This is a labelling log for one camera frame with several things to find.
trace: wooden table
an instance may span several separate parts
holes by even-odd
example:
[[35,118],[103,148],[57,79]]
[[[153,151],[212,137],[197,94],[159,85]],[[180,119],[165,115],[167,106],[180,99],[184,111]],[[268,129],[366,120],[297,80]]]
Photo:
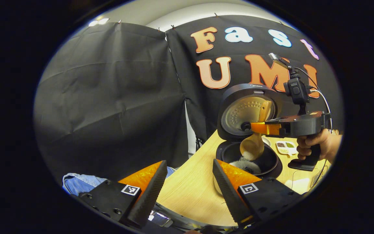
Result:
[[[290,141],[297,145],[296,139],[274,137],[267,137],[267,139],[282,161],[282,173],[277,180],[300,194],[308,191],[313,177],[324,165],[324,160],[319,161],[312,172],[288,168],[288,163],[297,158],[297,155],[288,158],[287,155],[279,154],[275,143]],[[217,147],[222,142],[224,140],[215,131],[187,162],[165,180],[157,202],[173,212],[198,222],[216,226],[237,226],[223,196],[216,191],[213,182],[213,159],[216,158]],[[327,162],[322,175],[328,167],[330,163]]]

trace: white wall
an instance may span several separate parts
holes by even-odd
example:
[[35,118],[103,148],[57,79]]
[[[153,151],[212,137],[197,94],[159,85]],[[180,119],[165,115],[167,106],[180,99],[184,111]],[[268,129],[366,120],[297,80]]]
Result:
[[[266,10],[243,0],[136,0],[110,10],[100,16],[110,22],[134,23],[167,31],[171,25],[178,25],[217,15],[248,15],[276,22],[294,28],[283,19]],[[196,152],[196,137],[187,118],[189,153]]]

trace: wooden scoop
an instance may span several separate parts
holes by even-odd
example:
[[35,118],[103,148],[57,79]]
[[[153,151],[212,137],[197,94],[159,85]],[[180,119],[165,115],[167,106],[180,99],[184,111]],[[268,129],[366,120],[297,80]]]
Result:
[[[261,105],[261,110],[259,111],[258,122],[265,122],[271,105],[271,101],[263,102],[263,104]],[[239,149],[240,153],[245,159],[249,161],[256,160],[264,152],[264,142],[262,141],[262,135],[260,133],[252,134],[250,137],[246,138],[240,143]]]

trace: hand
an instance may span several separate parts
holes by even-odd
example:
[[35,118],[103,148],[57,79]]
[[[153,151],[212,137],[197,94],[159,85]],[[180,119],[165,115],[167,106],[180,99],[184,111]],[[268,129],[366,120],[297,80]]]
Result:
[[311,146],[319,144],[321,148],[319,160],[325,158],[330,163],[333,163],[338,148],[340,147],[341,138],[341,135],[331,135],[327,129],[323,129],[320,133],[311,137],[300,136],[297,138],[298,158],[300,160],[305,160],[307,156],[311,155]]

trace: orange letter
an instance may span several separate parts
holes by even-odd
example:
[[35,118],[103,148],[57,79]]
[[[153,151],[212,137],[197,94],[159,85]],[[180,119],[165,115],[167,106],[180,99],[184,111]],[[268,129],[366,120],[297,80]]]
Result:
[[[313,82],[311,81],[311,79],[309,78],[308,79],[308,84],[313,86],[313,87],[316,87],[316,84],[317,84],[317,70],[313,67],[311,67],[310,65],[304,65],[304,68],[307,70],[307,73],[308,75],[313,79],[315,85],[313,84]],[[317,92],[313,92],[313,93],[310,93],[308,96],[312,97],[312,98],[319,98],[319,93]]]
[[190,37],[194,37],[194,40],[196,40],[197,53],[205,52],[213,48],[213,45],[210,45],[207,41],[214,42],[213,33],[215,32],[217,32],[217,29],[215,27],[209,27],[190,35]]
[[220,64],[221,79],[214,80],[212,78],[212,73],[210,71],[210,64],[212,61],[210,59],[203,59],[196,62],[196,65],[200,70],[200,77],[202,83],[211,89],[222,89],[230,83],[230,69],[229,62],[232,59],[230,57],[219,57],[216,59],[216,62]]
[[269,68],[265,60],[259,55],[247,55],[245,59],[251,64],[251,77],[250,84],[261,84],[259,77],[261,76],[266,86],[273,88],[273,84],[277,79],[275,89],[279,92],[285,92],[284,83],[290,78],[288,69],[274,62]]

